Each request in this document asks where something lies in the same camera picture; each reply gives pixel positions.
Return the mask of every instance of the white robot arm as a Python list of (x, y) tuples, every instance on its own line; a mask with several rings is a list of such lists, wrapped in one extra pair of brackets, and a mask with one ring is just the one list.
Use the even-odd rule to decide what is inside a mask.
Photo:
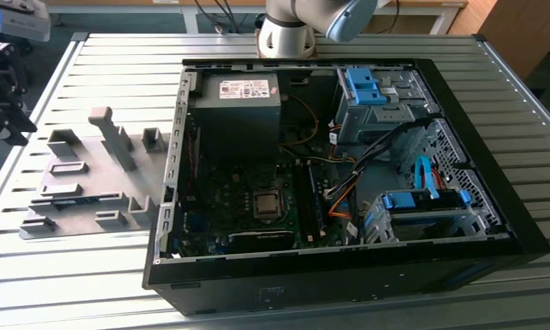
[(265, 23), (258, 50), (269, 58), (309, 57), (314, 50), (313, 30), (338, 43), (362, 32), (377, 8), (377, 0), (266, 0)]

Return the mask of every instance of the aluminum slotted table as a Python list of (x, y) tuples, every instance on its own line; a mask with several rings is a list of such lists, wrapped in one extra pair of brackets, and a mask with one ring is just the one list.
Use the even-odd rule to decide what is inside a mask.
[[(0, 326), (8, 329), (550, 329), (550, 255), (448, 294), (185, 318), (141, 289), (145, 230), (24, 241), (18, 227), (53, 129), (85, 131), (109, 106), (128, 134), (169, 132), (184, 58), (254, 57), (254, 36), (76, 34), (33, 111), (38, 132), (0, 172)], [(550, 115), (470, 36), (318, 39), (322, 58), (432, 58), (550, 240)]]

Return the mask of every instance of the floor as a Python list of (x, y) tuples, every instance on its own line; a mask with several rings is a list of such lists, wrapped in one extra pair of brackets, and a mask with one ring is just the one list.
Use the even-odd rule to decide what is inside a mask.
[[(241, 32), (253, 32), (254, 15), (236, 14), (234, 16)], [(225, 22), (228, 27), (226, 19), (220, 17), (216, 19)], [(213, 26), (201, 15), (198, 15), (198, 23), (201, 33), (214, 32)], [(30, 83), (25, 102), (30, 109), (37, 103), (73, 33), (85, 31), (94, 33), (185, 33), (185, 25), (180, 14), (65, 14), (62, 26), (52, 29), (50, 41), (48, 43), (33, 42), (33, 53), (24, 58)], [(526, 83), (530, 88), (545, 89), (541, 101), (550, 110), (550, 57), (545, 58)], [(9, 151), (10, 147), (0, 142), (0, 168)]]

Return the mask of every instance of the green circuit board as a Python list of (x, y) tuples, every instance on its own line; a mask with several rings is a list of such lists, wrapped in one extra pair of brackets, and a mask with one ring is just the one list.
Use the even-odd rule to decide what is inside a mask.
[[(193, 255), (224, 254), (229, 234), (265, 230), (293, 232), (293, 248), (297, 249), (341, 245), (340, 222), (325, 226), (321, 239), (306, 241), (301, 237), (293, 166), (292, 163), (253, 164), (208, 169), (208, 173), (196, 180), (201, 207), (186, 215), (189, 252)], [(312, 169), (321, 192), (330, 186), (326, 166), (314, 164)], [(254, 197), (270, 194), (277, 195), (280, 215), (258, 219)]]

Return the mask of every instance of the gray plastic base plate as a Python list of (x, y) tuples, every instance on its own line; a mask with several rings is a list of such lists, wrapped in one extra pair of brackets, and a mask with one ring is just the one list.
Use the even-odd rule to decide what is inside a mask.
[[(102, 145), (102, 137), (82, 137), (81, 143), (73, 145), (73, 151), (77, 157), (69, 156), (57, 158), (52, 156), (52, 161), (45, 169), (40, 187), (64, 184), (80, 184), (82, 191), (78, 196), (102, 195), (105, 193), (124, 193), (124, 201), (112, 203), (93, 203), (76, 205), (62, 210), (41, 212), (37, 214), (33, 210), (28, 211), (26, 219), (38, 216), (48, 217), (54, 223), (53, 231), (26, 232), (20, 230), (22, 239), (38, 239), (45, 237), (61, 237), (80, 234), (97, 234), (102, 232), (124, 232), (128, 230), (142, 230), (149, 227), (136, 222), (128, 212), (128, 200), (133, 197), (137, 203), (144, 207), (146, 196), (150, 196), (153, 204), (150, 207), (157, 208), (160, 203), (161, 187), (164, 185), (164, 168), (166, 161), (166, 150), (146, 153), (142, 145), (142, 137), (130, 136), (133, 149), (130, 156), (137, 164), (137, 169), (125, 172), (120, 166), (116, 157), (108, 153)], [(164, 134), (165, 141), (169, 140), (169, 134)], [(85, 162), (88, 171), (85, 173), (72, 173), (68, 175), (58, 174), (53, 176), (48, 169), (64, 162)], [(120, 211), (126, 220), (125, 225), (101, 227), (96, 222), (96, 212)]]

